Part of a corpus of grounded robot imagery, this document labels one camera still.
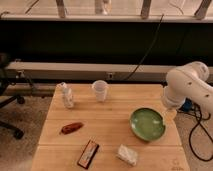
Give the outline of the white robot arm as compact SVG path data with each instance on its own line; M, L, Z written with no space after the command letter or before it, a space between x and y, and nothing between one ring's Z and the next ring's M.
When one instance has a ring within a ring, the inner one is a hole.
M175 67L166 74L167 85L163 88L161 101L165 106L163 120L174 119L175 109L179 109L186 99L198 104L206 112L213 114L213 86L206 83L208 67L199 61Z

